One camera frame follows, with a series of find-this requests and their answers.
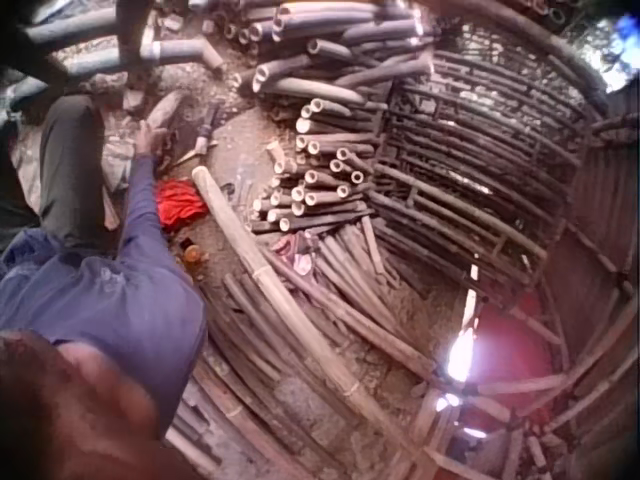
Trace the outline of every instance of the sleeve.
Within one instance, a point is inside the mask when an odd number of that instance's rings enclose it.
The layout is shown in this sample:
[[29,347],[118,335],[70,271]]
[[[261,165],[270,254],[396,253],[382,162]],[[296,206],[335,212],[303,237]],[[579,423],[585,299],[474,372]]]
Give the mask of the sleeve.
[[154,166],[153,155],[144,155],[133,160],[127,214],[118,260],[178,269],[160,225],[154,193]]

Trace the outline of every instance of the hand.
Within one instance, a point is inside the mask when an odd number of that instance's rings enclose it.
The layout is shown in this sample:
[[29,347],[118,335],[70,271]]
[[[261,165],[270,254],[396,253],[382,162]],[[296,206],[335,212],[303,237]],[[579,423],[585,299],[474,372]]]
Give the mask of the hand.
[[141,121],[136,135],[136,156],[158,155],[166,136],[166,128],[153,130],[147,122]]

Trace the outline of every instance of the red fabric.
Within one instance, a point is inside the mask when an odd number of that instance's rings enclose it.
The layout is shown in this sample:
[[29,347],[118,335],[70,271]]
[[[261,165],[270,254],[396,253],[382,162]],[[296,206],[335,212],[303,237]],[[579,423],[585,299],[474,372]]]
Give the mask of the red fabric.
[[[527,293],[522,296],[518,308],[535,317],[541,312],[540,299],[535,292]],[[484,306],[476,332],[469,382],[515,381],[553,375],[547,342],[522,321],[502,313],[497,307]],[[519,408],[530,404],[538,395],[539,392],[519,393],[494,398],[507,408]],[[539,409],[530,418],[535,423],[547,423],[549,416],[548,409]],[[472,407],[463,410],[461,423],[484,432],[500,427],[492,417]]]
[[208,211],[207,205],[188,180],[160,182],[156,201],[160,222],[166,230],[176,230]]

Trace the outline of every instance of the dark hair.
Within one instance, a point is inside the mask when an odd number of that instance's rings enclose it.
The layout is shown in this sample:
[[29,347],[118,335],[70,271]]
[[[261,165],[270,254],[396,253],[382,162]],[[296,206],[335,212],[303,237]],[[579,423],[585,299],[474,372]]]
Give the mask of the dark hair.
[[38,381],[46,369],[32,348],[0,337],[0,477],[47,480],[52,408]]

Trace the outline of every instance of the red cloth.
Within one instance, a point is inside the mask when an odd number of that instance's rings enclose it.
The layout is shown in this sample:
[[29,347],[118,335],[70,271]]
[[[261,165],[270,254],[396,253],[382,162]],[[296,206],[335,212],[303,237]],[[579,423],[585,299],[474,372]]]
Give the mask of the red cloth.
[[208,212],[193,184],[188,180],[167,180],[156,189],[158,215],[162,227],[175,230]]

